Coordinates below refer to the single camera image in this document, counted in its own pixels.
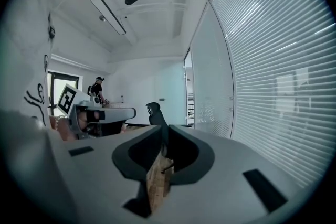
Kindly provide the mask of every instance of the black chair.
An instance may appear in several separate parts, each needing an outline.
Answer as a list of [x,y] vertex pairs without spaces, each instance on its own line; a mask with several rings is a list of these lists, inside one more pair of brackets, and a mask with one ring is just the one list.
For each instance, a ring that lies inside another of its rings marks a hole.
[[[160,110],[160,105],[158,103],[152,102],[146,105],[149,113],[149,122],[151,125],[160,125],[162,132],[162,146],[161,154],[165,158],[173,160],[173,154],[171,147],[169,147],[169,126],[166,123],[166,120],[163,117],[163,114]],[[161,174],[164,174],[166,170],[172,168],[174,163],[161,170]]]

